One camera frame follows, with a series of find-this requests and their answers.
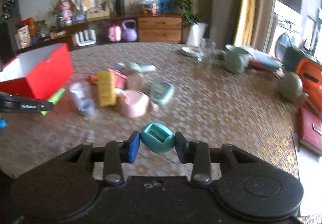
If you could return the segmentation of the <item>yellow curtain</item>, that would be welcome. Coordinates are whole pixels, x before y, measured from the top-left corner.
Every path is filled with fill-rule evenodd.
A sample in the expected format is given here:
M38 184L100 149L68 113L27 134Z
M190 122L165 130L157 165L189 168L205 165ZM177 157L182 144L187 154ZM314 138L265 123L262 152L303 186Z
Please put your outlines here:
M236 46L250 45L254 18L255 18L256 0L242 0L240 15L237 23L234 44Z

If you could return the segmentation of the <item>pink binder clip box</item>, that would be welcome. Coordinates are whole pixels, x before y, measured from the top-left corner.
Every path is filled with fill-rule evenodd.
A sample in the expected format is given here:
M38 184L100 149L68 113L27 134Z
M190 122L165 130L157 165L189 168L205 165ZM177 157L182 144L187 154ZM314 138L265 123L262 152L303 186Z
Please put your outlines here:
M115 82L115 87L119 89L125 89L126 88L126 83L128 80L128 77L118 70L114 70L109 68L107 71L112 72L114 74L114 82Z

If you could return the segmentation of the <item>cereal box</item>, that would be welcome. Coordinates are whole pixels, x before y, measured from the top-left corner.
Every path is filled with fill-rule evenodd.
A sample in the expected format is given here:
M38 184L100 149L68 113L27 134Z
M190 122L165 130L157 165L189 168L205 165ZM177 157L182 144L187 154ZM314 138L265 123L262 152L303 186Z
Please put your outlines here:
M29 47L31 44L31 35L29 32L29 27L27 25L18 29L18 37L19 37L19 46L20 49Z

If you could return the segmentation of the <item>red notebook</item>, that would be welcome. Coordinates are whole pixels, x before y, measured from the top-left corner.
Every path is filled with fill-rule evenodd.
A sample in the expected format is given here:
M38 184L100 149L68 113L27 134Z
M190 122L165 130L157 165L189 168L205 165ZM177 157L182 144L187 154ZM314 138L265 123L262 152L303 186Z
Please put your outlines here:
M304 107L298 110L298 138L302 146L321 156L321 120Z

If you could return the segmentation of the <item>green marker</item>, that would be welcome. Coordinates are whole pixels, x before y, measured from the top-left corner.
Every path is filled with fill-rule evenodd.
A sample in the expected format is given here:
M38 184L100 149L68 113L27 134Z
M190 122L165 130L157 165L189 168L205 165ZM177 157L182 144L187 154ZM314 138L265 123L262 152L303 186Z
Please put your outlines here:
M47 115L54 106L60 101L60 99L65 94L65 88L60 88L56 93L54 93L50 98L48 98L47 102L52 103L52 107L48 111L41 111L40 114L45 116Z

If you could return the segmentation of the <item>pink small backpack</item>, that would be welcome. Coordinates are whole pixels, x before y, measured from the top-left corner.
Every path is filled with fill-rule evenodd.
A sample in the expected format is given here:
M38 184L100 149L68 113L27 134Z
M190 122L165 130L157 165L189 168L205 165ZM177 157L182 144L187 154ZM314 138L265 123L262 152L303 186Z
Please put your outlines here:
M108 37L111 42L120 42L122 39L122 29L119 25L113 24L108 31Z

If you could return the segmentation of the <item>pink doll figure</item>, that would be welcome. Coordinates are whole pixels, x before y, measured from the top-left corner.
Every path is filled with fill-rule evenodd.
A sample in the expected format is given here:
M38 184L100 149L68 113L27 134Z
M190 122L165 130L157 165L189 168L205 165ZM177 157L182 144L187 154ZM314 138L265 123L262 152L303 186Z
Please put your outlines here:
M71 2L70 0L60 0L60 9L62 21L65 25L72 23L72 11L71 11Z

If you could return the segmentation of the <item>pink heart-shaped container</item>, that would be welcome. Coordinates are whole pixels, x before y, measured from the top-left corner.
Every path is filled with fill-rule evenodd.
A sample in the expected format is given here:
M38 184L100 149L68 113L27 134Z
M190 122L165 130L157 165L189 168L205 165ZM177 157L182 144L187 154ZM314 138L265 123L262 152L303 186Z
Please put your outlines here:
M150 98L137 90L127 89L120 95L120 112L128 118L143 116L148 109Z

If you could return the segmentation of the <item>orange toy figure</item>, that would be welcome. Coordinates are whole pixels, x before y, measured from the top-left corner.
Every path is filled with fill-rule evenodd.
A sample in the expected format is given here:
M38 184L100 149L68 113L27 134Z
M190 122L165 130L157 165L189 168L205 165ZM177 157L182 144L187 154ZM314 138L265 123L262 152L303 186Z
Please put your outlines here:
M92 85L92 84L96 84L97 83L98 78L96 76L89 75L86 78L86 81Z

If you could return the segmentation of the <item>teal egg-shaped sharpener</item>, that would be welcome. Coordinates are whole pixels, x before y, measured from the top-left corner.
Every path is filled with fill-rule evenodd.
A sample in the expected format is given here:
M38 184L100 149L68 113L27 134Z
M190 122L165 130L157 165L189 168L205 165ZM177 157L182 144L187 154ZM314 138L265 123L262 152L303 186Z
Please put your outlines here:
M150 123L140 132L141 142L154 153L167 153L175 145L174 134L160 123Z

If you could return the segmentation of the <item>yellow carton box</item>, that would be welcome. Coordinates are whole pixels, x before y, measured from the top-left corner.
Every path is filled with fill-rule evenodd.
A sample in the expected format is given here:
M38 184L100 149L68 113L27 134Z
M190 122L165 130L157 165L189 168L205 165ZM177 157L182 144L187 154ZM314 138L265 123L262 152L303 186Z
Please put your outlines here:
M98 99L101 107L116 105L115 78L111 71L97 73Z

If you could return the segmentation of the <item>round grey-green ornament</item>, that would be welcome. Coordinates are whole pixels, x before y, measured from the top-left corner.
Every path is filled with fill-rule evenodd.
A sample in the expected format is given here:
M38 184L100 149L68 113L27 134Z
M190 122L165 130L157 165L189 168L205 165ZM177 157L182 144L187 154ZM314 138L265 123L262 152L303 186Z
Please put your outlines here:
M285 72L277 88L278 93L291 102L298 100L303 93L302 80L293 72Z

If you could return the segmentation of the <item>wooden picture frame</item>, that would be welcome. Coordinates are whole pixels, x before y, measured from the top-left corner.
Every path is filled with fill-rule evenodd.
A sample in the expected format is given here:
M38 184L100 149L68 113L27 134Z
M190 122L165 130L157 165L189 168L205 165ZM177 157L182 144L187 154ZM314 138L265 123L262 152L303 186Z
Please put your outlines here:
M95 6L89 9L86 12L86 19L95 19L95 18L102 18L110 16L110 8L105 3L102 4L100 7Z

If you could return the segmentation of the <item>green white tube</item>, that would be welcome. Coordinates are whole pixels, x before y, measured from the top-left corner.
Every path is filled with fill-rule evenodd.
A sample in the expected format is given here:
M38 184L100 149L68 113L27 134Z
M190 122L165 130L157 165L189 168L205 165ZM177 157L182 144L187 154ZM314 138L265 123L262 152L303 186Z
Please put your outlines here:
M118 63L120 71L124 74L138 73L144 74L155 72L157 68L152 64L137 64L135 62L120 62Z

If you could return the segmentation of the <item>black cylindrical speaker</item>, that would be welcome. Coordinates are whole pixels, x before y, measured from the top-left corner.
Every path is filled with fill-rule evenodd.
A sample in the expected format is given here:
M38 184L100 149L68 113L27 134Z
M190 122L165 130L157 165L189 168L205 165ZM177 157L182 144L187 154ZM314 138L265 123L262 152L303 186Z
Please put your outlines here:
M115 12L117 16L125 15L125 0L116 0L115 1Z

